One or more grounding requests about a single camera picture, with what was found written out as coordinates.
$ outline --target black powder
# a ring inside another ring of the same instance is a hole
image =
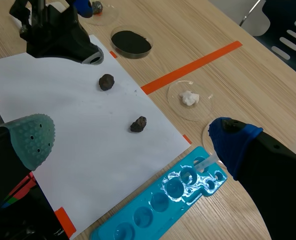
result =
[[[143,54],[151,49],[146,38],[132,31],[117,32],[111,40],[117,48],[130,54]]]

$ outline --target dark rock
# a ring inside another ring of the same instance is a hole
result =
[[[110,74],[105,74],[99,79],[99,86],[103,91],[107,91],[114,85],[113,76]]]
[[[102,3],[99,1],[93,1],[92,2],[92,10],[93,10],[93,15],[102,13],[102,10],[103,10]]]
[[[144,116],[141,116],[131,124],[130,130],[134,133],[139,133],[143,131],[146,125],[147,125],[147,118],[145,118]]]

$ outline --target palette well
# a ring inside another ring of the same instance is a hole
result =
[[[97,228],[90,240],[159,239],[199,198],[213,195],[227,180],[216,164],[196,172],[209,155],[197,147],[144,192]]]

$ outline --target wooden table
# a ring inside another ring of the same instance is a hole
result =
[[[8,14],[12,2],[0,0],[0,58],[25,51],[25,42],[19,37]],[[171,110],[166,98],[168,86],[149,95],[176,128],[192,141],[192,146],[179,158],[202,145],[203,128],[210,120],[221,116],[262,126],[286,146],[295,142],[296,72],[211,3],[207,0],[109,2],[120,11],[118,21],[108,26],[82,24],[108,49],[111,49],[110,33],[119,25],[137,25],[153,36],[155,44],[148,57],[138,60],[117,58],[141,86],[233,41],[243,44],[182,78],[198,82],[214,94],[214,110],[201,121],[185,120]],[[94,228],[138,195],[179,158],[75,239],[88,239]],[[270,236],[251,198],[230,177],[212,197],[198,200],[162,239],[263,240],[270,239]]]

